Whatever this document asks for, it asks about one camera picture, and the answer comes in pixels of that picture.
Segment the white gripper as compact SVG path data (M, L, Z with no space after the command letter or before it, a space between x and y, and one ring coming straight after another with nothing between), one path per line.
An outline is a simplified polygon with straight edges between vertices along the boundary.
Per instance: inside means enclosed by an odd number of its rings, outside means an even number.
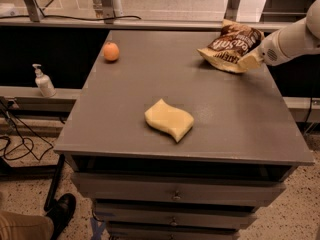
M279 33L273 32L264 38L258 46L258 53L249 53L242 57L237 65L243 71L258 69L264 62L266 65L277 66L289 61L283 53L279 42Z

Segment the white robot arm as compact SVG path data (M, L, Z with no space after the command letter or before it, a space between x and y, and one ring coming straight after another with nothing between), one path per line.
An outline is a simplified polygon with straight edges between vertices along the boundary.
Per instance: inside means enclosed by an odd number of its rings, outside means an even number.
M277 66L302 55L320 53L320 0L308 9L305 18L279 29L238 61L245 69L257 69L263 63Z

